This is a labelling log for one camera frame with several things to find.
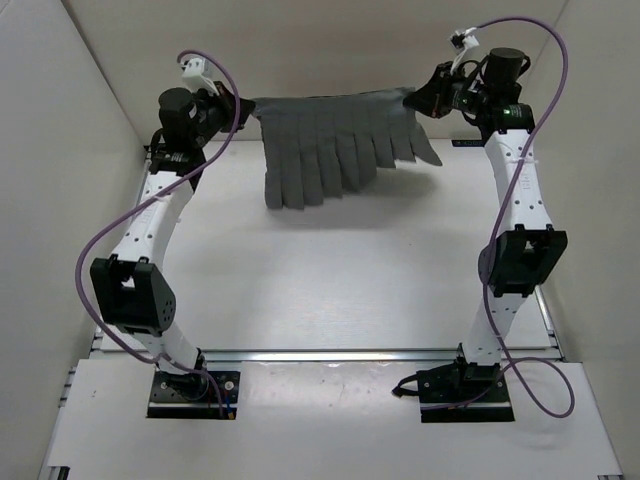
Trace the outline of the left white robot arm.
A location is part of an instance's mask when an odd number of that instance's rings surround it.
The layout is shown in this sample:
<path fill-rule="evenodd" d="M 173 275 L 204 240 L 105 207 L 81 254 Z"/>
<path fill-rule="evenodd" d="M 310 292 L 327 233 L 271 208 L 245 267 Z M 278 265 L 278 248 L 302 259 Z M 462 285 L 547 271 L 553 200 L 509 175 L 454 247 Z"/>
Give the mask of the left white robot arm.
<path fill-rule="evenodd" d="M 107 258 L 96 258 L 90 277 L 102 321 L 129 336 L 151 356 L 170 386 L 188 398 L 208 389 L 204 356 L 175 321 L 176 296 L 162 268 L 179 217 L 199 184 L 205 145 L 218 133 L 242 127 L 254 102 L 236 98 L 220 81 L 171 88 L 159 97 L 161 127 L 149 146 L 150 165 L 134 214 Z"/>

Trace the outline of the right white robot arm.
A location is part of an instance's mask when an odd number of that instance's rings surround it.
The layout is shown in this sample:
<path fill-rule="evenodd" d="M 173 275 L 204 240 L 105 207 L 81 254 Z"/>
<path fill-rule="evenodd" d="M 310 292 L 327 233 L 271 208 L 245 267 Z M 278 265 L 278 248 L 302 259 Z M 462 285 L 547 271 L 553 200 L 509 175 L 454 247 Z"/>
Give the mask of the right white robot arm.
<path fill-rule="evenodd" d="M 520 307 L 546 281 L 568 245 L 542 200 L 531 107 L 520 102 L 519 78 L 531 62 L 522 51 L 494 48 L 473 71 L 449 61 L 426 85 L 407 95 L 405 107 L 439 119 L 452 111 L 477 127 L 494 174 L 499 212 L 478 258 L 482 301 L 456 360 L 427 371 L 423 390 L 435 408 L 460 408 L 485 397 L 499 382 L 508 353 L 505 338 Z"/>

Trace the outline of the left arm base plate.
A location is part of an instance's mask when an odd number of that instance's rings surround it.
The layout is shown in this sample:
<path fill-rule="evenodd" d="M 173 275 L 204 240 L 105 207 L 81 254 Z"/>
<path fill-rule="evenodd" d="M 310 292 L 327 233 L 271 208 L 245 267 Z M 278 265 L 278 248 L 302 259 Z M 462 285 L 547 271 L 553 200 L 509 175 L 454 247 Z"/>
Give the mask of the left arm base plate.
<path fill-rule="evenodd" d="M 237 417 L 241 372 L 209 370 L 221 396 L 207 380 L 194 374 L 175 375 L 154 372 L 147 406 L 151 419 L 235 420 Z"/>

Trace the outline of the grey pleated skirt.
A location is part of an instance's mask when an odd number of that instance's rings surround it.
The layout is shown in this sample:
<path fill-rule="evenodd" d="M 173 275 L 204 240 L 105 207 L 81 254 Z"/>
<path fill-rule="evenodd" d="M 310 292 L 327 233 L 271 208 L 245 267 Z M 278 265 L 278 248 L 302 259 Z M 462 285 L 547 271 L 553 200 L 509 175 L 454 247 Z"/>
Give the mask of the grey pleated skirt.
<path fill-rule="evenodd" d="M 421 160 L 440 167 L 415 112 L 412 87 L 316 97 L 255 100 L 266 159 L 264 197 L 271 210 L 302 210 L 359 193 L 380 169 Z"/>

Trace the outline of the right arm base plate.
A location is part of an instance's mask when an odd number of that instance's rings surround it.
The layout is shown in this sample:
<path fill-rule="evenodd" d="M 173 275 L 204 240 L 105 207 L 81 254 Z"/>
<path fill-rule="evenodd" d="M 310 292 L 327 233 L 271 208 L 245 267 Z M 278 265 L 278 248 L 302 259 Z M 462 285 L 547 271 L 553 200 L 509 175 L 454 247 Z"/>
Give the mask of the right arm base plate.
<path fill-rule="evenodd" d="M 463 380 L 456 384 L 458 373 L 453 364 L 416 372 L 423 424 L 502 423 L 515 420 L 505 380 Z"/>

